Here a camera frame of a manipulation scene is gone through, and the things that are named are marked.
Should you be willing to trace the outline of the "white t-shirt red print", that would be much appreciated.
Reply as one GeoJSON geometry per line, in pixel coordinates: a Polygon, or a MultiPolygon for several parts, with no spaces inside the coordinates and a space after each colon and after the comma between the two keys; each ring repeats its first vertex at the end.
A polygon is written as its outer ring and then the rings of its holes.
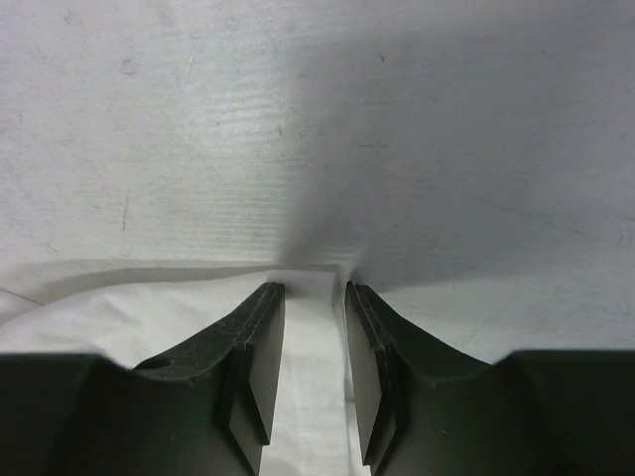
{"type": "Polygon", "coordinates": [[[265,475],[367,475],[336,271],[241,272],[199,282],[101,288],[14,315],[1,307],[1,350],[95,352],[126,367],[165,351],[235,309],[268,279],[286,288],[284,343],[265,475]]]}

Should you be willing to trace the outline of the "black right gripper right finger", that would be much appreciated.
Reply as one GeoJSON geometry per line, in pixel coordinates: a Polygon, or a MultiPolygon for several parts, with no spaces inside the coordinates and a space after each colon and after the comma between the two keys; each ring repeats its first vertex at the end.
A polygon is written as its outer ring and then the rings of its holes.
{"type": "Polygon", "coordinates": [[[375,475],[630,475],[634,355],[517,351],[487,364],[345,290],[363,463],[375,475]]]}

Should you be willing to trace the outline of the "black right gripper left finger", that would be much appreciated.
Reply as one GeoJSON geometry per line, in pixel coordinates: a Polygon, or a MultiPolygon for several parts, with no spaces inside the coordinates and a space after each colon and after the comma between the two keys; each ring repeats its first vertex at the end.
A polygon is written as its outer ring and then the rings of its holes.
{"type": "Polygon", "coordinates": [[[285,288],[127,369],[96,354],[1,359],[5,475],[255,475],[270,443],[285,288]]]}

